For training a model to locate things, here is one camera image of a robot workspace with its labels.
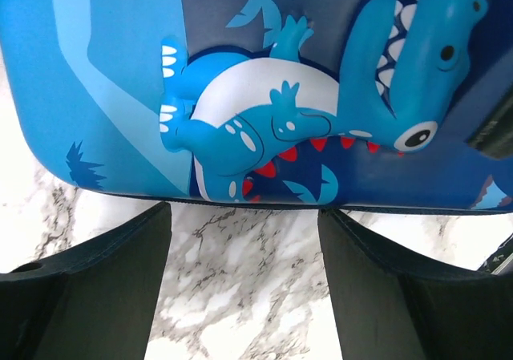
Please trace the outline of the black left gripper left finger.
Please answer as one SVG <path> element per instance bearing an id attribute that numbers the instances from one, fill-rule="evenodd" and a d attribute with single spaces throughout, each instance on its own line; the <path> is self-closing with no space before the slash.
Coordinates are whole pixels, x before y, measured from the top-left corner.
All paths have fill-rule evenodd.
<path id="1" fill-rule="evenodd" d="M 142 359 L 172 239 L 160 202 L 1 275 L 3 359 Z"/>

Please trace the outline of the red student backpack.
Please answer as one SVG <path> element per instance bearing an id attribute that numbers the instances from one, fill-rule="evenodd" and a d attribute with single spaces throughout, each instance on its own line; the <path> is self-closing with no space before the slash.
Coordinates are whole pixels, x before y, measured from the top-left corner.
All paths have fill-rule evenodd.
<path id="1" fill-rule="evenodd" d="M 512 87 L 468 138 L 467 145 L 495 160 L 512 157 Z"/>

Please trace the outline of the blue shark pencil case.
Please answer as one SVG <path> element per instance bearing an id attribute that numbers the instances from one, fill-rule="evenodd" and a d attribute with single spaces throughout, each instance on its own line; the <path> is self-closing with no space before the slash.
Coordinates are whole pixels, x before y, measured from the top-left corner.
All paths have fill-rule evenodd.
<path id="1" fill-rule="evenodd" d="M 22 133 L 74 186 L 276 208 L 510 212 L 468 138 L 512 0 L 1 0 Z"/>

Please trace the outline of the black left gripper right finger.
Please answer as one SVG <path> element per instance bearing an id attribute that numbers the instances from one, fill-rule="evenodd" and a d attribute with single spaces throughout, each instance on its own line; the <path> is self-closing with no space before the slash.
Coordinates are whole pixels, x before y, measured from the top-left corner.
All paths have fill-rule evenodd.
<path id="1" fill-rule="evenodd" d="M 343 358 L 511 358 L 511 241 L 469 270 L 338 210 L 320 211 L 317 224 Z"/>

